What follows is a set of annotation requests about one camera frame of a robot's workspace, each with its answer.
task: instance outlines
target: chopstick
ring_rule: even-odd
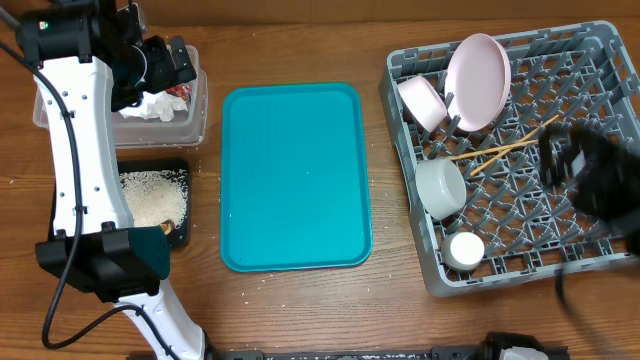
[[[466,159],[466,158],[470,158],[470,157],[474,157],[474,156],[478,156],[478,155],[490,154],[490,153],[494,153],[494,152],[498,152],[498,151],[502,151],[502,150],[511,150],[511,149],[514,149],[514,148],[531,145],[531,144],[534,144],[534,143],[537,143],[537,142],[538,142],[538,140],[527,140],[527,141],[523,141],[523,142],[517,142],[517,143],[511,144],[511,145],[503,145],[503,146],[498,146],[498,147],[495,147],[495,148],[490,148],[490,149],[485,149],[485,150],[480,150],[480,151],[474,151],[472,153],[449,156],[446,159],[447,160],[452,160],[452,161],[453,160]]]
[[[520,144],[523,143],[527,140],[529,140],[529,138],[531,138],[533,135],[535,135],[538,130],[546,127],[547,125],[551,124],[552,122],[556,121],[556,119],[558,118],[559,115],[556,115],[554,117],[552,117],[551,119],[547,120],[544,124],[542,124],[540,127],[538,127],[537,129],[531,131],[530,133],[528,133],[527,135],[525,135],[522,139],[520,139],[520,141],[518,141],[515,144]],[[509,151],[511,151],[511,149],[507,149],[507,150],[503,150],[501,151],[499,154],[495,155],[494,157],[492,157],[491,159],[489,159],[487,162],[485,162],[484,164],[480,165],[477,169],[473,170],[471,172],[471,176],[476,176],[480,171],[484,170],[487,168],[487,166],[493,164],[496,160],[500,159],[501,157],[505,156],[506,154],[509,153]]]

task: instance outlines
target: white tissue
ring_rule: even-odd
[[[157,94],[144,92],[142,94],[142,104],[138,107],[128,107],[120,110],[120,114],[126,118],[139,117],[143,119],[153,119],[159,117],[162,122],[169,122],[173,119],[173,112],[187,110],[187,102],[181,98],[161,91]]]

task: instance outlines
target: white dish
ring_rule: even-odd
[[[460,169],[447,159],[420,161],[416,167],[416,188],[422,206],[436,220],[462,209],[467,199]]]
[[[511,64],[502,45],[489,35],[471,35],[447,68],[445,94],[454,95],[449,116],[460,115],[461,130],[480,130],[500,115],[510,88]]]
[[[447,107],[429,82],[418,75],[398,85],[402,101],[411,114],[432,132],[447,116]]]

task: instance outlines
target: wooden table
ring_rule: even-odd
[[[640,19],[611,20],[637,63]],[[427,293],[407,217],[402,173],[377,89],[392,50],[460,40],[476,32],[504,34],[573,22],[555,18],[153,29],[156,34],[184,36],[200,53],[210,94],[205,141],[190,149],[118,154],[121,159],[180,156],[192,167],[202,165],[202,172],[193,173],[191,243],[172,253],[170,277],[191,317],[221,350],[426,349],[475,344],[494,330],[531,334],[569,346],[574,359],[595,359],[589,341],[559,310],[552,281],[450,299]],[[12,34],[0,38],[13,43]],[[121,315],[58,352],[46,351],[40,343],[57,282],[38,267],[34,255],[34,244],[45,239],[51,209],[51,150],[48,133],[31,122],[31,76],[6,55],[0,56],[0,68],[0,358],[122,359],[131,352],[149,351]],[[234,273],[219,256],[222,102],[238,87],[328,81],[351,84],[362,100],[373,180],[373,253],[355,268]],[[636,281],[619,273],[588,273],[571,276],[567,286],[568,296],[590,323],[620,349],[640,358]],[[53,339],[72,335],[109,308],[95,296],[68,287]]]

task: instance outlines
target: gray dish rack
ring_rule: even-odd
[[[640,80],[616,28],[604,21],[495,36],[511,62],[511,92],[501,115],[474,133],[445,119],[429,133],[404,108],[397,85],[421,75],[445,104],[447,66],[460,42],[394,51],[380,83],[389,135],[409,198],[409,217],[427,290],[441,297],[513,286],[548,278],[564,263],[579,272],[634,263],[624,239],[600,221],[576,213],[568,200],[573,184],[547,192],[538,175],[537,146],[514,150],[470,176],[491,155],[457,161],[467,202],[443,221],[432,219],[418,197],[418,161],[511,144],[559,114],[567,126],[582,124],[640,154]],[[561,143],[554,144],[554,151]],[[447,234],[472,231],[486,245],[473,272],[456,272],[442,261]]]

